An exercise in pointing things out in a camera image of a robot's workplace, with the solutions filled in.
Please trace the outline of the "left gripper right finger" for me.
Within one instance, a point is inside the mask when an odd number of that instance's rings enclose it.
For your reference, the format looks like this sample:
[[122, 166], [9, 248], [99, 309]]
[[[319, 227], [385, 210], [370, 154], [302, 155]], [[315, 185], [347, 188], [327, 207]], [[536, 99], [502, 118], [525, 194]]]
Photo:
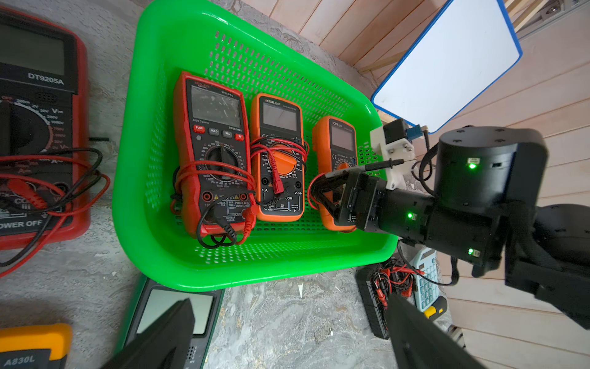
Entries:
[[484, 369], [479, 361], [399, 295], [388, 298], [386, 322], [399, 368]]

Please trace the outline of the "red Delixi multimeter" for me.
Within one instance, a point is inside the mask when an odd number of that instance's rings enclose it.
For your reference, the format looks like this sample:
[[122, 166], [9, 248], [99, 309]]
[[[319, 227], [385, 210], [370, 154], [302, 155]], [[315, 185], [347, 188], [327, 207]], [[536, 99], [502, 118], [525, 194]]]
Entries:
[[179, 167], [171, 209], [206, 249], [243, 244], [258, 213], [243, 94], [181, 72], [174, 127]]

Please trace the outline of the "dark red DT9205A multimeter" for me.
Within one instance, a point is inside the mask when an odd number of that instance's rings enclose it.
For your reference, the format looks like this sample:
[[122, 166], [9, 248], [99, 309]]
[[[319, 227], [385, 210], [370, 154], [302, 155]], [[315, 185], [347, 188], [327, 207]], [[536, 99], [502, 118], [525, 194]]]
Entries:
[[110, 178], [89, 145], [87, 49], [73, 32], [1, 9], [2, 275], [47, 244], [83, 235]]

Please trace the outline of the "orange Victor multimeter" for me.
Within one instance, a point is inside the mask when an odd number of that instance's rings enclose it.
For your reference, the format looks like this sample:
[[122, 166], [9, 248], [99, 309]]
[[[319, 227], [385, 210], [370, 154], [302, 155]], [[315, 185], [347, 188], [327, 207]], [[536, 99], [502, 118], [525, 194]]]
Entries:
[[301, 107], [264, 93], [252, 101], [250, 160], [258, 220], [294, 222], [304, 214], [309, 148]]

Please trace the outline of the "orange multimeter front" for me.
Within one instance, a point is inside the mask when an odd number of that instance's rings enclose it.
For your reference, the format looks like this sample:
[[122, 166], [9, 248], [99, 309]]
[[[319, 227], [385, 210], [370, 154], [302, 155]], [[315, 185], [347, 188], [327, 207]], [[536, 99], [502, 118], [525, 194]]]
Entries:
[[317, 154], [318, 175], [307, 190], [310, 207], [320, 212], [327, 230], [354, 232], [352, 217], [341, 221], [332, 212], [339, 212], [347, 184], [347, 175], [342, 170], [358, 165], [355, 128], [339, 118], [326, 116], [313, 127], [312, 144]]

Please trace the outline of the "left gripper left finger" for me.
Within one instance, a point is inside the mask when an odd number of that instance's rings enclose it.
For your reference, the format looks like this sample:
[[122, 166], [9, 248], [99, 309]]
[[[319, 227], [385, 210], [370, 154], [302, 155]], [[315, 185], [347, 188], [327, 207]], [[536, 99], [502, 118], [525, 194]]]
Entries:
[[195, 325], [191, 301], [174, 303], [104, 368], [183, 368]]

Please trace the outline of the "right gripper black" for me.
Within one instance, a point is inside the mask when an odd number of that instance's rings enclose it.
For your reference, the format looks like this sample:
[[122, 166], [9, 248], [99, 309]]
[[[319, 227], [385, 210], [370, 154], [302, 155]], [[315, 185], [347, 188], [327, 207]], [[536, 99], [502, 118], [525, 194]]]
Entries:
[[369, 233], [396, 235], [410, 244], [428, 244], [436, 230], [436, 200], [419, 192], [389, 190], [380, 178], [364, 174], [394, 171], [404, 159], [388, 159], [340, 169], [324, 175], [348, 175], [338, 210], [340, 221], [354, 220], [356, 228]]

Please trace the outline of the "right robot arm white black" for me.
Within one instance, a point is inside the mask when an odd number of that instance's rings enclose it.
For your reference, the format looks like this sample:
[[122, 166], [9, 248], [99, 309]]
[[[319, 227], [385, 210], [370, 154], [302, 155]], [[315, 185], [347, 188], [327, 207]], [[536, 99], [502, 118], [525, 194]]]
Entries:
[[425, 154], [436, 175], [423, 192], [376, 177], [398, 165], [390, 159], [322, 175], [310, 193], [335, 221], [468, 262], [475, 278], [504, 268], [507, 286], [588, 328], [589, 209], [538, 206], [548, 156], [536, 130], [467, 126]]

